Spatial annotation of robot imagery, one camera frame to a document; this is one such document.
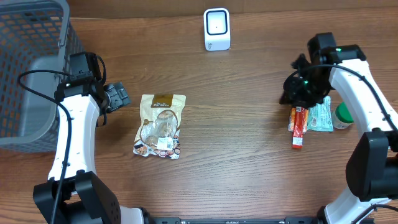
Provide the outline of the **teal snack packet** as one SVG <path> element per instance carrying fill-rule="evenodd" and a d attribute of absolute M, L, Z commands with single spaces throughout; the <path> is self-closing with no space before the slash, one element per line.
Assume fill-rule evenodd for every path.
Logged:
<path fill-rule="evenodd" d="M 322 104 L 309 108 L 307 129 L 319 132 L 332 132 L 331 97 L 326 96 Z"/>

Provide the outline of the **red stick snack packet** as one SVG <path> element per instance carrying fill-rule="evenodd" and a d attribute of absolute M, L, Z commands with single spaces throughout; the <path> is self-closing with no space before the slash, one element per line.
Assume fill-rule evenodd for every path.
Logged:
<path fill-rule="evenodd" d="M 303 146 L 303 130 L 305 124 L 305 110 L 298 106 L 295 108 L 292 135 L 292 148 L 301 149 Z"/>

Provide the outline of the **orange juice carton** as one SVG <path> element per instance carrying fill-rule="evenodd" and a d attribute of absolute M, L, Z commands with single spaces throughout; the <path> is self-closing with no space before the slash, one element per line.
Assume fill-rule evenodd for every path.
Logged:
<path fill-rule="evenodd" d="M 289 115 L 289 124 L 288 124 L 288 131 L 293 132 L 294 131 L 294 124 L 295 124 L 295 112 L 296 108 L 292 108 L 290 110 L 290 115 Z M 308 126 L 308 110 L 304 109 L 304 121 L 303 121 L 303 133 L 305 134 L 307 132 L 307 126 Z"/>

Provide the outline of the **green lid jar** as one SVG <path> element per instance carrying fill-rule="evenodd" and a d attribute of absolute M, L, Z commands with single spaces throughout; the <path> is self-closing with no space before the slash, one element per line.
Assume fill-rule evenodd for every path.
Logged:
<path fill-rule="evenodd" d="M 336 129 L 346 129 L 354 123 L 344 102 L 340 103 L 331 114 L 332 125 Z"/>

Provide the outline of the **red white snack packet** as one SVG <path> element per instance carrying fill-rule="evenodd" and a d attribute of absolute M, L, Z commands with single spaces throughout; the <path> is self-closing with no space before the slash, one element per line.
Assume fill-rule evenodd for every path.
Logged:
<path fill-rule="evenodd" d="M 185 95 L 142 95 L 141 125 L 137 131 L 133 153 L 178 159 L 181 153 L 180 126 Z"/>

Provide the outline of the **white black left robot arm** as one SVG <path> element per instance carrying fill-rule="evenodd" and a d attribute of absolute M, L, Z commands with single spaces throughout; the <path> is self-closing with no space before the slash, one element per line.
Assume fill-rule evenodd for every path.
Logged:
<path fill-rule="evenodd" d="M 71 72 L 54 93 L 59 113 L 57 150 L 48 180 L 33 199 L 48 223 L 155 223 L 142 208 L 119 204 L 95 169 L 95 130 L 131 101 L 122 83 L 106 83 L 103 59 L 91 52 L 70 56 Z"/>

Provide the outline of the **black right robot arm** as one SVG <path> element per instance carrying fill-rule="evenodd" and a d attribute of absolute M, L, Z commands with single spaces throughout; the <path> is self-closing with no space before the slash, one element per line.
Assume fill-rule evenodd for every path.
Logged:
<path fill-rule="evenodd" d="M 397 112 L 374 81 L 366 56 L 358 45 L 338 46 L 331 32 L 316 34 L 304 55 L 292 63 L 294 72 L 283 84 L 282 105 L 310 108 L 336 90 L 359 134 L 345 169 L 347 186 L 315 217 L 296 223 L 361 223 L 379 208 L 393 210 L 397 199 Z"/>

